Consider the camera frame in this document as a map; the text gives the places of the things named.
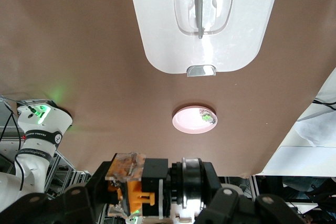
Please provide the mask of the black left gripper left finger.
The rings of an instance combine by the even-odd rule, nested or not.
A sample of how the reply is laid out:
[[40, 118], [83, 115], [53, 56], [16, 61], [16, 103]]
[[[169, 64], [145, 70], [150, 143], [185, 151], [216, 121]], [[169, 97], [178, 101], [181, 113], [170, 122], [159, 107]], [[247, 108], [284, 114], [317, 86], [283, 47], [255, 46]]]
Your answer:
[[84, 186], [75, 186], [49, 199], [31, 193], [1, 212], [1, 223], [95, 223], [105, 204], [113, 203], [106, 173], [111, 161], [102, 162]]

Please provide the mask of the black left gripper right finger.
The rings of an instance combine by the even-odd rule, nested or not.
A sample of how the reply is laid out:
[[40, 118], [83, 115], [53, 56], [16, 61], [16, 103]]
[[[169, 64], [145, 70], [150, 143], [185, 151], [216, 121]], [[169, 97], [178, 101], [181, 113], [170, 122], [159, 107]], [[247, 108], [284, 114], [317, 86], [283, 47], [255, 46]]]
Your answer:
[[204, 163], [202, 196], [206, 207], [195, 223], [304, 223], [285, 201], [261, 194], [254, 201], [239, 193], [239, 187], [221, 182], [212, 163]]

